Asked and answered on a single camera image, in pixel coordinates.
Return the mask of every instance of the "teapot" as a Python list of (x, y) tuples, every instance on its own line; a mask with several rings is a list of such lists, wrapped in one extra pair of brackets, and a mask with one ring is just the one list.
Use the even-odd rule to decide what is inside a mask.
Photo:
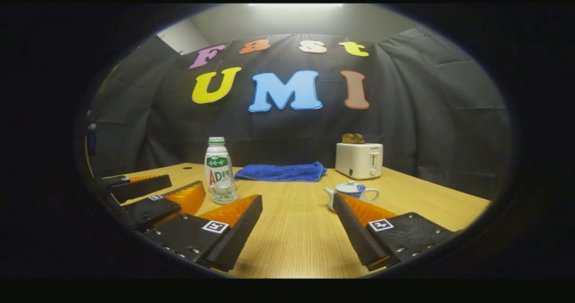
[[(366, 188), (365, 185), (357, 184), (353, 180), (349, 180), (347, 183), (337, 184), (335, 186), (335, 191), (331, 190), (329, 187), (325, 187), (324, 191), (329, 195), (328, 207), (333, 211), (333, 197), (336, 193), (341, 193), (353, 198), (360, 199), (367, 203), (374, 202), (378, 197), (380, 197), (380, 191), (376, 188)], [(365, 197), (366, 192), (376, 192), (376, 196), (369, 201)]]

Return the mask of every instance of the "letter m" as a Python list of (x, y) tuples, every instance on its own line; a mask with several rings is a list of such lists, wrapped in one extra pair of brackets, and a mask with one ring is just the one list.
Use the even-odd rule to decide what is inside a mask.
[(315, 77), (318, 72), (313, 70), (296, 71), (284, 84), (274, 73), (257, 74), (252, 77), (256, 82), (253, 104), (248, 107), (250, 112), (265, 112), (271, 109), (267, 102), (269, 94), (275, 106), (283, 109), (294, 94), (290, 107), (294, 110), (316, 110), (322, 107), (322, 102), (316, 96)]

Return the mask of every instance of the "toaster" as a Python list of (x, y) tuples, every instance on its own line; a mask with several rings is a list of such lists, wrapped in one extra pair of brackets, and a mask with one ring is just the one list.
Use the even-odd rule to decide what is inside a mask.
[(338, 143), (335, 169), (354, 179), (381, 176), (384, 163), (384, 145), (381, 143)]

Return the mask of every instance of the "blue towel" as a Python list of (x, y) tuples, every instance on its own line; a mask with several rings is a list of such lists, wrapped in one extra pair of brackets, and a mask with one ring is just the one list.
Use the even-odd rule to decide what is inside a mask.
[(327, 172), (320, 162), (311, 165), (247, 165), (234, 178), (265, 180), (275, 182), (317, 182)]

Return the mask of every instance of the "teapot spout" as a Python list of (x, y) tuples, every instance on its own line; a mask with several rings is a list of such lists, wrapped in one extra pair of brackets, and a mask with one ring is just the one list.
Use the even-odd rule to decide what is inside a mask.
[(327, 203), (327, 206), (329, 207), (329, 209), (334, 211), (334, 209), (333, 209), (333, 195), (335, 195), (335, 191), (331, 190), (329, 187), (325, 187), (324, 191), (329, 195), (329, 202)]

